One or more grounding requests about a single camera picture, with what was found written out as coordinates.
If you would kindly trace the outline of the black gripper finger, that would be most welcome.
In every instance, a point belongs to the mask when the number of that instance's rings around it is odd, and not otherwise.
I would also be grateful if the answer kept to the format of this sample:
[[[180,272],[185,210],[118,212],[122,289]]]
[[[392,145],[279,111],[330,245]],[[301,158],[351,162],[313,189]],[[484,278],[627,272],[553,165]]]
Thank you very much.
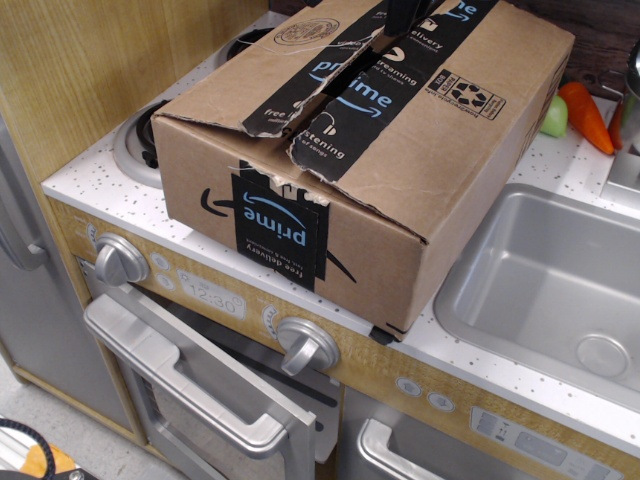
[[[402,36],[427,11],[424,0],[389,0],[384,25],[386,36]]]

